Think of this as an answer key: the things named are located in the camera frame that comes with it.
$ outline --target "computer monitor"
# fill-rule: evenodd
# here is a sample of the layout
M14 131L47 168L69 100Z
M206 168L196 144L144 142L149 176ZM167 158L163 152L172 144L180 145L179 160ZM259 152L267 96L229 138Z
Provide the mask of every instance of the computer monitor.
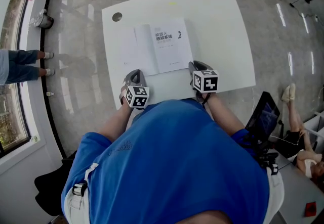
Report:
M268 140L277 125L280 112L268 92L263 92L246 129L262 142Z

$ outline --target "window frame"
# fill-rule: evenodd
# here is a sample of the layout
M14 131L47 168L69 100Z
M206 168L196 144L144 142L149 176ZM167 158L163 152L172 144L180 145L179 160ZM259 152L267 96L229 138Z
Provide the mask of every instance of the window frame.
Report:
M27 7L27 0L25 1L24 5L23 5L23 9L20 14L20 22L19 22L19 26L18 26L16 47L19 47L19 44L20 44L21 28L22 28L23 18L25 16L25 12L26 12L26 7ZM10 152L12 152L12 151L16 150L17 148L23 146L24 144L28 143L31 139L31 135L30 135L30 131L29 131L29 128L27 125L24 107L23 107L22 99L21 99L20 83L16 83L15 85L16 85L17 98L18 98L18 102L19 102L18 106L19 106L20 116L22 119L22 123L24 125L23 128L26 133L26 138L7 150L4 150L2 144L0 143L0 158L8 155Z

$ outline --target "book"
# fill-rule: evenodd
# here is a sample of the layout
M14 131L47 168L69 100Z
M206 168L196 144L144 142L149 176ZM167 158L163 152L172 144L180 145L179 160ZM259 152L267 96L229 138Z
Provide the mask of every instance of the book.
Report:
M184 18L126 28L119 36L125 72L140 69L150 76L188 68L193 61Z

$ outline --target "concrete floor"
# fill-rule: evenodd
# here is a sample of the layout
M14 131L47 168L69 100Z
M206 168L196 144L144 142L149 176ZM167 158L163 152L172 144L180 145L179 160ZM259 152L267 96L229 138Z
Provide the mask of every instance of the concrete floor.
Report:
M115 111L101 10L124 1L127 0L50 1L48 14L55 19L55 24L46 32L45 50L54 52L55 56L46 64L54 67L56 74L47 78L47 85L55 93L50 97L51 110L68 155L77 149L84 133L97 131ZM279 99L283 88L290 82L296 83L297 109L302 120L306 120L322 107L317 96L324 83L323 27L315 17L301 18L289 6L293 1L237 0L253 55L255 104L263 91L270 92L285 123L288 112ZM324 0L315 0L311 5L303 0L295 3L304 15L317 13L324 22L320 10L323 4ZM219 96L246 124L253 106L252 89L238 89Z

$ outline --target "denim shorts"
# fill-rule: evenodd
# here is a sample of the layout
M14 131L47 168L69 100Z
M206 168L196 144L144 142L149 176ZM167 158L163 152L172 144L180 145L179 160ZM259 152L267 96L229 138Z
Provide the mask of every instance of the denim shorts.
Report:
M39 69L26 64L34 64L37 60L38 50L9 51L9 75L6 84L37 80Z

